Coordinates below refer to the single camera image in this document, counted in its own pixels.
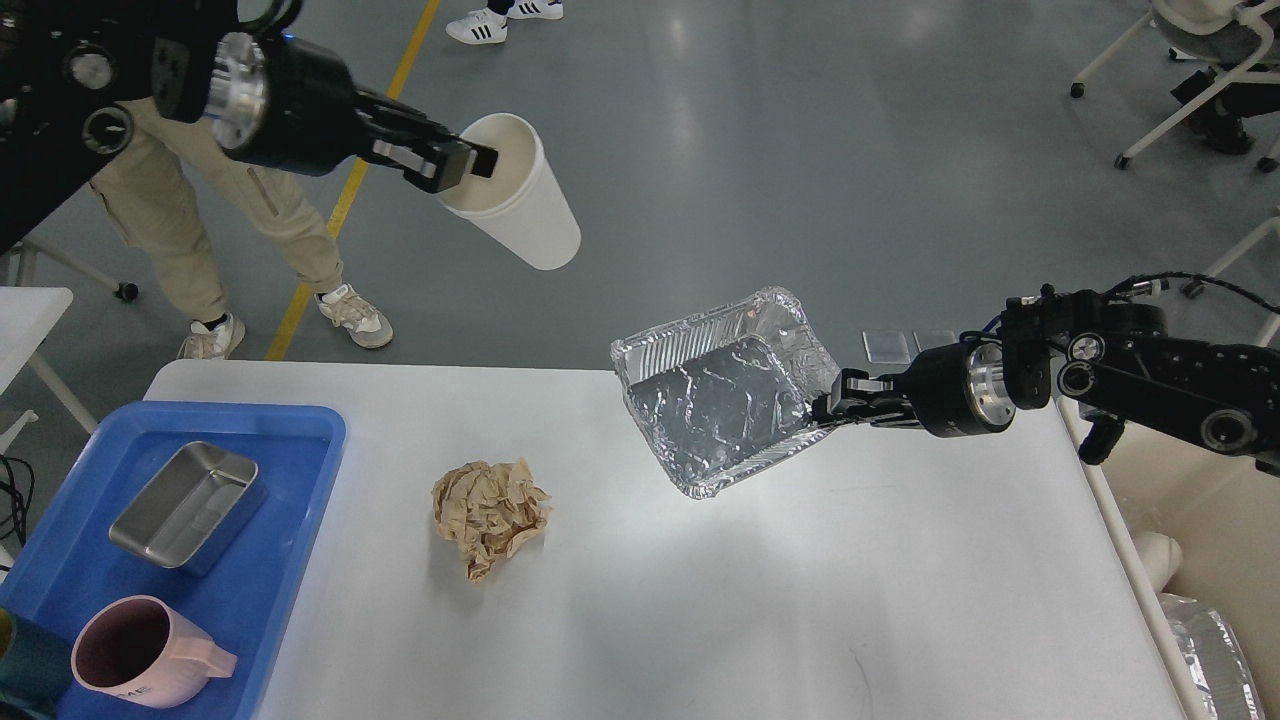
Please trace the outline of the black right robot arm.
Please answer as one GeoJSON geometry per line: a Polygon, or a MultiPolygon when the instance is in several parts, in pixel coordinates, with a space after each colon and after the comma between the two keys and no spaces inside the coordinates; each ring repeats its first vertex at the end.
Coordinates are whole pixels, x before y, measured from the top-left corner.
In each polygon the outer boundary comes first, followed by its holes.
{"type": "Polygon", "coordinates": [[[841,370],[812,401],[812,420],[984,436],[1061,395],[1079,402],[1091,424],[1078,450],[1084,464],[1103,462],[1134,423],[1212,454],[1251,457],[1276,475],[1277,350],[1170,336],[1164,311],[1144,302],[1167,281],[1167,273],[1134,275],[1105,292],[1046,284],[1012,297],[984,329],[920,351],[904,372],[841,370]]]}

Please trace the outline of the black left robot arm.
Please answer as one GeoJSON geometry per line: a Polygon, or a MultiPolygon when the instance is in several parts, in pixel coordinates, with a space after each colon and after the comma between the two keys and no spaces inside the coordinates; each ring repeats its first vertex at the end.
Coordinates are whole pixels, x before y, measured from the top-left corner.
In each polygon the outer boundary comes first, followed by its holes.
{"type": "Polygon", "coordinates": [[[137,135],[132,100],[212,123],[233,161],[325,176],[349,158],[428,193],[492,178],[498,150],[355,83],[296,37],[300,1],[5,1],[3,249],[19,243],[137,135]]]}

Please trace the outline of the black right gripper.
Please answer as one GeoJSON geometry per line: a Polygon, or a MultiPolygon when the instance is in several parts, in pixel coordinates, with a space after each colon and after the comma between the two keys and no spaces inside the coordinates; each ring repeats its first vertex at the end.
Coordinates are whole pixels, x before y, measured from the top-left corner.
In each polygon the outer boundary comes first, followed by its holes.
{"type": "Polygon", "coordinates": [[[1004,375],[1004,351],[993,341],[940,346],[918,355],[905,374],[842,369],[835,402],[854,405],[831,411],[828,398],[815,398],[810,415],[828,428],[925,429],[942,438],[995,434],[1016,414],[1004,375]]]}

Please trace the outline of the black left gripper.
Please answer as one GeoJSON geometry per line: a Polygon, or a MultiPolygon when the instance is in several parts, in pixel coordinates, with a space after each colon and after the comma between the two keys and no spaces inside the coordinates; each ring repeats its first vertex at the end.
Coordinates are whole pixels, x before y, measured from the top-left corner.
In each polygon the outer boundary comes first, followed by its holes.
{"type": "Polygon", "coordinates": [[[225,35],[205,115],[229,159],[302,176],[360,158],[440,193],[468,176],[490,179],[499,160],[497,149],[366,91],[337,54],[292,35],[225,35]]]}

